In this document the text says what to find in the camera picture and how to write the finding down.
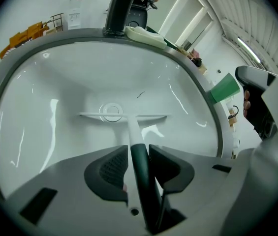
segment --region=sink drain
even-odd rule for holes
[[[108,103],[103,107],[103,113],[104,114],[123,114],[124,111],[119,104],[117,104],[117,103]],[[107,116],[104,116],[104,118],[107,121],[110,121],[110,122],[117,122],[122,117],[107,117]]]

